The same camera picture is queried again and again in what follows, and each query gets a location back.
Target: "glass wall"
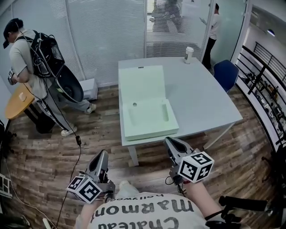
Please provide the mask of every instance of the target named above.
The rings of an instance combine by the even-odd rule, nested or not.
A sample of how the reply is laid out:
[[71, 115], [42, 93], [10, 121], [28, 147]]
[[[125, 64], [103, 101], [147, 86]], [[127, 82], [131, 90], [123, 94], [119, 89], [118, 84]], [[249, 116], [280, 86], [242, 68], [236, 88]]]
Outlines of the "glass wall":
[[215, 63], [231, 60], [244, 21], [246, 0], [216, 0], [219, 5], [221, 26], [217, 40], [211, 51], [211, 60]]

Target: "table leg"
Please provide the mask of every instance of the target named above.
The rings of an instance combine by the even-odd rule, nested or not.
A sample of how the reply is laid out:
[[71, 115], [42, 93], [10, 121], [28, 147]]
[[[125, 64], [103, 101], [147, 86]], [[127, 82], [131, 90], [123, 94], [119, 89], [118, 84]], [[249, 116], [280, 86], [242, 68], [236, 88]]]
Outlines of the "table leg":
[[38, 110], [33, 106], [33, 104], [30, 104], [30, 109], [34, 112], [34, 114], [37, 116], [37, 117], [40, 117], [40, 113], [38, 112]]
[[128, 150], [129, 150], [129, 153], [130, 153], [130, 156], [131, 156], [131, 159], [133, 161], [134, 166], [139, 166], [135, 146], [128, 146]]
[[36, 119], [36, 117], [31, 113], [31, 111], [29, 111], [28, 109], [24, 110], [24, 113], [33, 121], [33, 123], [35, 123], [37, 125], [38, 120]]
[[212, 144], [215, 143], [218, 139], [220, 139], [220, 137], [224, 135], [233, 125], [234, 123], [231, 123], [221, 127], [221, 130], [203, 146], [204, 149], [207, 149], [212, 146]]

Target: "round wooden table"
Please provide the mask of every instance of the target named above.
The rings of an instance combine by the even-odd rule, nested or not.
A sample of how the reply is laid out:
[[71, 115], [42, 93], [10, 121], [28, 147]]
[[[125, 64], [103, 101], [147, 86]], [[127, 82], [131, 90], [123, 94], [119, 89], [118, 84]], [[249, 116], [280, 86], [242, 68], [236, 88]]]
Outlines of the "round wooden table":
[[[35, 100], [34, 96], [29, 92], [31, 91], [31, 88], [28, 86], [28, 84], [26, 84], [26, 86], [24, 84], [20, 84], [16, 88], [5, 108], [5, 117], [8, 119], [15, 119], [22, 112], [24, 112], [36, 124], [38, 132], [48, 133], [55, 123], [43, 112], [39, 113], [38, 110], [33, 106], [32, 102]], [[21, 93], [27, 97], [23, 102], [19, 98]]]

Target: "white table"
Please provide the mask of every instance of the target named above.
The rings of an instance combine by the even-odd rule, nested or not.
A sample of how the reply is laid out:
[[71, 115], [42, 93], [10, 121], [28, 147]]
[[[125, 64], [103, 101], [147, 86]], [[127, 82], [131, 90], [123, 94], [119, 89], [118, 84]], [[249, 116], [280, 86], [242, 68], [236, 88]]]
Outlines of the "white table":
[[[235, 122], [242, 119], [228, 94], [196, 58], [193, 58], [191, 64], [185, 64], [182, 57], [131, 59], [118, 63], [119, 69], [152, 65], [163, 66], [166, 98], [170, 101], [179, 124], [178, 133], [170, 137], [184, 137], [220, 128], [218, 134], [204, 145], [204, 149], [207, 149]], [[163, 141], [166, 136], [126, 141], [120, 84], [119, 111], [122, 146], [128, 146], [132, 161], [135, 166], [138, 166], [135, 146]]]

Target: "ceiling light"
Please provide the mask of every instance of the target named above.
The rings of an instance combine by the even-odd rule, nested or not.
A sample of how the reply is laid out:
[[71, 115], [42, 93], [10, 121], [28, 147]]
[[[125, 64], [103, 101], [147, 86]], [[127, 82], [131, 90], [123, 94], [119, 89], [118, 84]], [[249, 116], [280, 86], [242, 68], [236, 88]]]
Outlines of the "ceiling light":
[[274, 37], [275, 37], [275, 33], [274, 33], [274, 31], [273, 31], [273, 30], [269, 29], [269, 30], [267, 30], [267, 32], [268, 32], [268, 33], [270, 33], [272, 36], [274, 36]]

